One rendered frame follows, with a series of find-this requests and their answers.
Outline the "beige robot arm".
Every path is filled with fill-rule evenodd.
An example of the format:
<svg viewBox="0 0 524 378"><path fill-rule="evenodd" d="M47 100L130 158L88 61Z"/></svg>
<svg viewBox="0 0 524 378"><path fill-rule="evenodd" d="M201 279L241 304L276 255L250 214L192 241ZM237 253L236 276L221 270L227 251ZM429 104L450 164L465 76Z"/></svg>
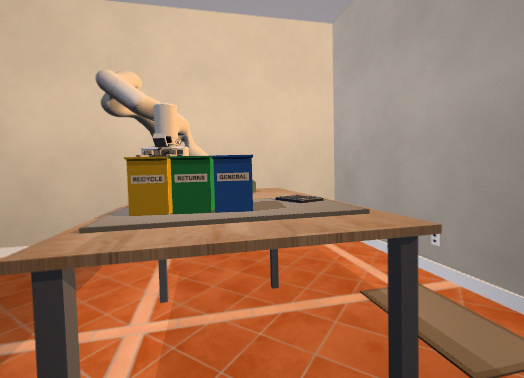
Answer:
<svg viewBox="0 0 524 378"><path fill-rule="evenodd" d="M180 146L184 142L189 156L209 156L194 143L189 124L177 113L177 107L143 94L136 74L100 70L96 82L106 92L101 99L102 108L115 117L136 119L151 133L155 147Z"/></svg>

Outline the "blue open bin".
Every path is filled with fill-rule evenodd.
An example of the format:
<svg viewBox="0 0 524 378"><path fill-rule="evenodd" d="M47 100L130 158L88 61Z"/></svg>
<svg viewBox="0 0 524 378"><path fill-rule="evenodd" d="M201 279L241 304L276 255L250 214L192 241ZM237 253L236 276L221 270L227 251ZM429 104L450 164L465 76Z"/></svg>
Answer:
<svg viewBox="0 0 524 378"><path fill-rule="evenodd" d="M215 213L253 211L253 155L211 155Z"/></svg>

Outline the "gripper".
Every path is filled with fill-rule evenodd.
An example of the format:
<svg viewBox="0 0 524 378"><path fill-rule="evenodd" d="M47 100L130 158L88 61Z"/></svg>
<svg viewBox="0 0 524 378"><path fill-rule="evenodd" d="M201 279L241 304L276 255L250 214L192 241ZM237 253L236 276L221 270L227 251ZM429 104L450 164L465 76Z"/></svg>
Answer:
<svg viewBox="0 0 524 378"><path fill-rule="evenodd" d="M188 147L142 147L142 155L136 157L189 156ZM144 155L143 155L144 154Z"/></svg>

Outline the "green open bin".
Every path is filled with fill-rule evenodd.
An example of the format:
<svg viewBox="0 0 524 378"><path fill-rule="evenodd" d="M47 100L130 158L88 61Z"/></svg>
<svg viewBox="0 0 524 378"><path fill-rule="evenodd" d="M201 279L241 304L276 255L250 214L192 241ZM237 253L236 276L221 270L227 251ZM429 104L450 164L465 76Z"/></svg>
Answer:
<svg viewBox="0 0 524 378"><path fill-rule="evenodd" d="M168 156L171 161L173 214L212 213L214 164L210 156Z"/></svg>

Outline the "yellow bin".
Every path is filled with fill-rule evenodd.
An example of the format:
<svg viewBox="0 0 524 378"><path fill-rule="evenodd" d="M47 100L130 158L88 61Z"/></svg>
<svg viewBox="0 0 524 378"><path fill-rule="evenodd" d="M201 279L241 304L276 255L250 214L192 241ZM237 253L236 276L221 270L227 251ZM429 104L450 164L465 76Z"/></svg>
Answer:
<svg viewBox="0 0 524 378"><path fill-rule="evenodd" d="M171 214L171 161L168 156L124 159L127 163L129 216Z"/></svg>

